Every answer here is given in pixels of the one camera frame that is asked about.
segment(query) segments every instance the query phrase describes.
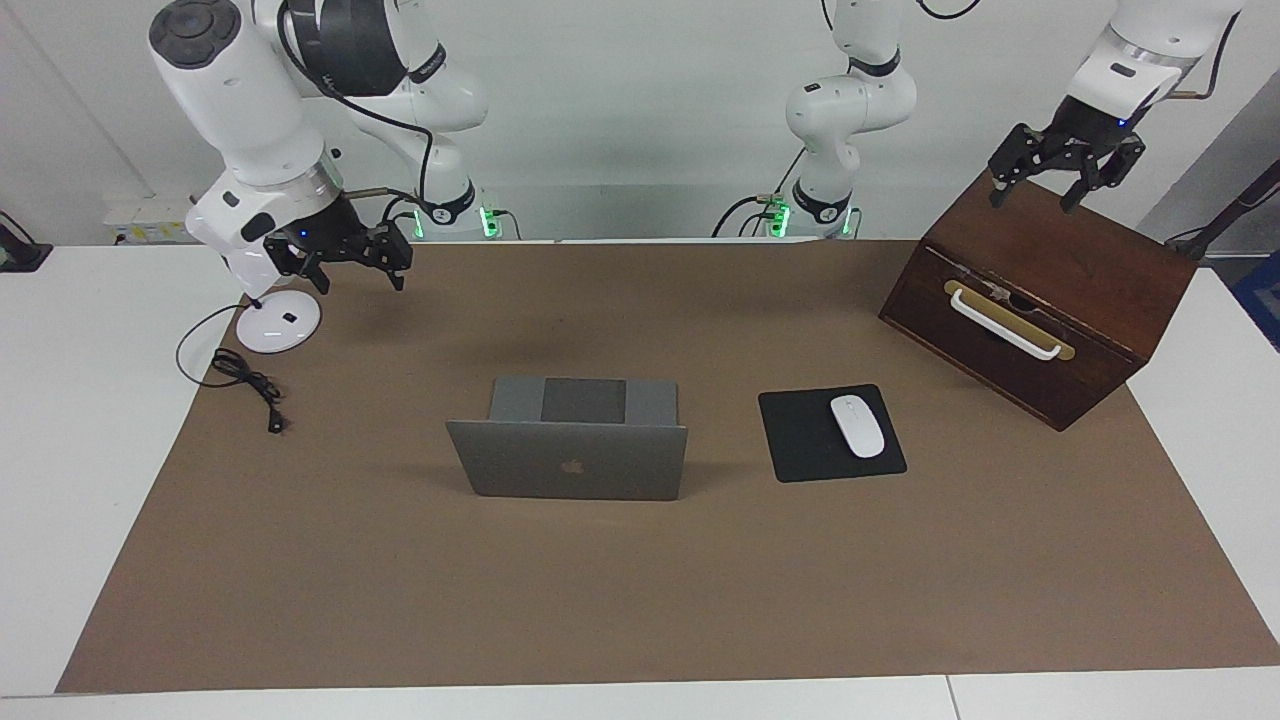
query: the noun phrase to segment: white handle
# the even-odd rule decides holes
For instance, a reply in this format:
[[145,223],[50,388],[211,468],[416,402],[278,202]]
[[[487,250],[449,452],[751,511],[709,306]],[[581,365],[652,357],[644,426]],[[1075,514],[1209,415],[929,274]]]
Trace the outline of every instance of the white handle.
[[1061,345],[1055,346],[1052,351],[1043,350],[1042,347],[1038,347],[1036,343],[1030,342],[1025,337],[1015,333],[1014,331],[1006,328],[1005,325],[1001,325],[1000,323],[983,315],[978,310],[969,307],[968,305],[964,304],[964,290],[957,290],[955,291],[955,293],[951,295],[951,307],[956,313],[960,313],[965,318],[969,318],[974,323],[978,323],[979,325],[987,328],[988,331],[996,333],[997,336],[1007,341],[1018,350],[1021,350],[1023,352],[1030,355],[1037,360],[1048,363],[1051,360],[1056,360],[1057,356],[1062,354]]

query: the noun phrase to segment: white mouse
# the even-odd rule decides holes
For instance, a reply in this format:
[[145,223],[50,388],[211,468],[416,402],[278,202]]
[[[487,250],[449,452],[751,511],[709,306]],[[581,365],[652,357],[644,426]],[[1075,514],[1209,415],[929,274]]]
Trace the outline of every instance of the white mouse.
[[831,401],[831,411],[854,455],[865,459],[884,452],[884,432],[865,400],[856,395],[844,395]]

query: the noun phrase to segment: black pole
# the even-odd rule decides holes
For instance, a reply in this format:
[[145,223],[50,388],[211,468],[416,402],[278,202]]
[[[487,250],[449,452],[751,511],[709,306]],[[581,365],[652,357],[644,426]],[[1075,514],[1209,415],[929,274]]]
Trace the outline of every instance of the black pole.
[[0,263],[0,273],[35,273],[45,264],[54,246],[23,242],[0,223],[0,249],[9,256]]
[[1179,255],[1185,255],[1192,260],[1204,259],[1204,254],[1208,252],[1208,246],[1212,245],[1215,240],[1219,238],[1226,228],[1231,227],[1235,220],[1239,220],[1244,214],[1256,209],[1276,186],[1280,186],[1280,160],[1272,163],[1270,168],[1266,169],[1258,179],[1253,181],[1239,197],[1231,201],[1221,213],[1213,218],[1213,222],[1204,225],[1194,237],[1187,240],[1179,240],[1170,243],[1170,247],[1178,251]]

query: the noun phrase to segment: white table surface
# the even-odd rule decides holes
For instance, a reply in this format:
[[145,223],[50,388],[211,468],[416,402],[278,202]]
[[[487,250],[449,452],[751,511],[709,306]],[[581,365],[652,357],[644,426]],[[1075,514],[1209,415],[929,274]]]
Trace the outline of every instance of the white table surface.
[[[1280,717],[1280,669],[41,697],[195,397],[178,337],[238,297],[204,247],[63,247],[0,275],[0,720],[60,717]],[[204,366],[225,329],[184,354]],[[1208,270],[1130,388],[1272,633],[1280,355]]]

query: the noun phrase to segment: white disc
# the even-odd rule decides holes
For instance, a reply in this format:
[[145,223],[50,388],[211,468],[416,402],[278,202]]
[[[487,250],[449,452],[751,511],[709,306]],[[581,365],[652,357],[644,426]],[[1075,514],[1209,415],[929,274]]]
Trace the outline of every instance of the white disc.
[[261,299],[262,307],[250,307],[236,324],[241,343],[262,355],[284,352],[302,345],[320,327],[320,304],[298,290],[282,290]]

